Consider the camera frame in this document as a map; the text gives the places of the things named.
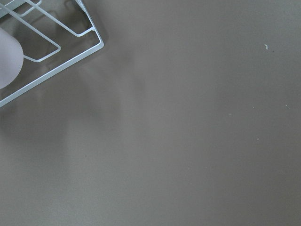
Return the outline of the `white cup rack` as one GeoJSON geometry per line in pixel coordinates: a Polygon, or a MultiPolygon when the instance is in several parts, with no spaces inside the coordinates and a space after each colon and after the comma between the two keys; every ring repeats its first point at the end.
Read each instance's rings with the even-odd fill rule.
{"type": "Polygon", "coordinates": [[[0,88],[1,106],[104,47],[82,0],[2,0],[0,29],[23,51],[18,75],[0,88]]]}

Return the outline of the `pink cup in rack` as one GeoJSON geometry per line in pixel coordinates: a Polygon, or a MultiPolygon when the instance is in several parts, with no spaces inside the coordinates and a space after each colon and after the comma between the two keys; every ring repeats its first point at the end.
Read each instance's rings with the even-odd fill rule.
{"type": "Polygon", "coordinates": [[[24,62],[23,49],[13,36],[0,29],[0,88],[9,85],[20,73],[24,62]]]}

